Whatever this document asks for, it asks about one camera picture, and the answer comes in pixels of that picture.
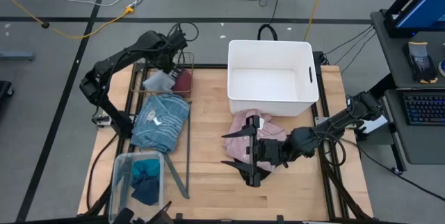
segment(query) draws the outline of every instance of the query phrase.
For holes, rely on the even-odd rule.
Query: clear plastic container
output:
[[[146,205],[133,198],[135,180],[132,168],[137,161],[159,161],[159,198],[154,205]],[[119,155],[114,163],[113,182],[111,184],[111,198],[108,208],[108,220],[113,223],[117,215],[125,207],[134,212],[135,217],[145,221],[151,219],[164,206],[164,158],[160,152],[137,152]]]

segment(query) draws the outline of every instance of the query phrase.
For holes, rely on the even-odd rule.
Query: tag label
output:
[[[259,130],[263,130],[265,120],[263,118],[259,119]]]
[[[154,124],[156,124],[156,126],[159,126],[162,124],[162,122],[158,121],[158,118],[156,116],[153,118],[153,122],[154,122]]]
[[[154,117],[156,117],[156,112],[154,110],[152,110],[151,112],[148,113],[146,120],[152,121]]]

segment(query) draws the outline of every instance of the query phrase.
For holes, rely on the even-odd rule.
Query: monitor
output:
[[[385,17],[393,38],[412,37],[419,31],[445,31],[445,0],[397,0]]]

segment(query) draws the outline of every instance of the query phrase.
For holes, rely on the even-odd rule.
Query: blue striped towel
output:
[[[190,105],[178,95],[149,96],[136,118],[131,144],[159,152],[173,151],[189,111]]]

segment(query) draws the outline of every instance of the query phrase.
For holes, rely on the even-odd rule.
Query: gray shelf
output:
[[[445,88],[445,77],[437,74],[439,81],[432,84],[417,83],[412,78],[410,64],[402,51],[403,45],[409,41],[428,42],[428,54],[435,64],[435,68],[445,59],[445,32],[419,32],[413,38],[390,38],[383,24],[385,18],[381,12],[371,13],[374,29],[387,59],[394,83],[398,88]]]

